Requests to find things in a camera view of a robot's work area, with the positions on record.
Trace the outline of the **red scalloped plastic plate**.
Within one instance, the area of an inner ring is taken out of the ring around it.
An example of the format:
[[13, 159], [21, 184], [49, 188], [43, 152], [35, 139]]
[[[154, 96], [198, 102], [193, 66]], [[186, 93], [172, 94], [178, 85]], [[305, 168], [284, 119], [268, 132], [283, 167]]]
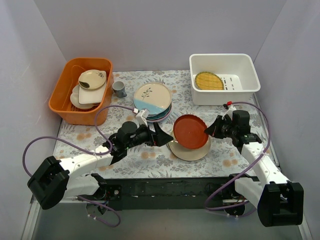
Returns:
[[185, 114], [177, 118], [173, 125], [173, 133], [177, 142], [191, 150], [203, 147], [208, 141], [205, 133], [207, 125], [198, 116]]

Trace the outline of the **cream plate with leaf sprig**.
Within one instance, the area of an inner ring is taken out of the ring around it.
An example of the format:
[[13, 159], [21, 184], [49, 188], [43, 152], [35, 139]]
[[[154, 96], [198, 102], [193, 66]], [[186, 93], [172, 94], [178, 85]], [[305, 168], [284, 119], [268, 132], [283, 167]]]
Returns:
[[167, 146], [170, 151], [179, 159], [184, 161], [197, 161], [201, 158], [205, 157], [211, 148], [211, 140], [208, 139], [206, 144], [198, 149], [188, 149], [183, 147], [178, 143], [174, 136], [174, 132], [172, 131], [170, 135], [173, 137], [173, 140], [170, 141]]

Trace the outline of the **woven bamboo tray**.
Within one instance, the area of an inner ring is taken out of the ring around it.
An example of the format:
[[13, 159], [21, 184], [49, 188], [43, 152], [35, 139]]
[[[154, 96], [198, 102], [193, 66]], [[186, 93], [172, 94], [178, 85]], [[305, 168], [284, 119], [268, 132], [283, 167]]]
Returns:
[[195, 76], [195, 84], [200, 90], [224, 90], [222, 79], [216, 74], [208, 71], [203, 71]]

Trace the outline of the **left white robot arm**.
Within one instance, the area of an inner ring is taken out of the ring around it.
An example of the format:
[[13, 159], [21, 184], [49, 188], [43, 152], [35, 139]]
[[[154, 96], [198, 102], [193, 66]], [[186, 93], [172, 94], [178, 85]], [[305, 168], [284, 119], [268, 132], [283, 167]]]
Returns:
[[151, 130], [147, 125], [126, 121], [95, 150], [86, 150], [83, 154], [65, 159], [47, 157], [30, 176], [27, 186], [44, 210], [70, 197], [91, 196], [101, 200], [106, 196], [107, 183], [98, 174], [90, 172], [119, 162], [133, 147], [143, 144], [162, 147], [173, 141], [174, 138], [164, 132], [158, 123], [153, 126], [154, 130]]

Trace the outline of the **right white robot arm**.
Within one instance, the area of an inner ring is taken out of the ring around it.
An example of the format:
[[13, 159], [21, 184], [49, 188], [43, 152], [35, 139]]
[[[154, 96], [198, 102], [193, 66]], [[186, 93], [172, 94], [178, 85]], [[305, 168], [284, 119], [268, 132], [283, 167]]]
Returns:
[[247, 111], [231, 106], [204, 132], [217, 139], [230, 138], [258, 178], [257, 182], [253, 181], [245, 171], [232, 177], [225, 184], [230, 198], [244, 196], [257, 209], [259, 220], [265, 227], [300, 225], [303, 222], [302, 185], [290, 181], [265, 154], [261, 139], [251, 132]]

